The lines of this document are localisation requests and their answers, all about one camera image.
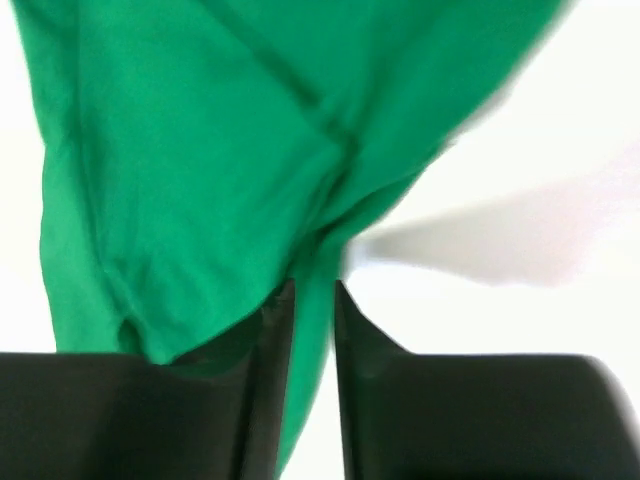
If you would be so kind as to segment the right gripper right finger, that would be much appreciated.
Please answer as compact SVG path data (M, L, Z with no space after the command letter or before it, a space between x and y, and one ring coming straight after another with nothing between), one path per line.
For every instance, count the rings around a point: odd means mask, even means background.
M335 288L349 479L635 479L639 446L612 382L578 355L423 355Z

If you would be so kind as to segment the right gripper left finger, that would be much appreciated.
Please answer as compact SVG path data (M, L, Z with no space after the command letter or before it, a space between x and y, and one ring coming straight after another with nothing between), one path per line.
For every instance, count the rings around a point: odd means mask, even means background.
M287 281L169 365L126 354L5 353L5 479L272 479L294 324Z

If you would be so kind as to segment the green t shirt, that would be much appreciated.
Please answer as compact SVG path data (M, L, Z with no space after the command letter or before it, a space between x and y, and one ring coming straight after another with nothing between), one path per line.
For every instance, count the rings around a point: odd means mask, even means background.
M278 467L347 243L517 71L563 1L16 1L59 352L166 364L297 293Z

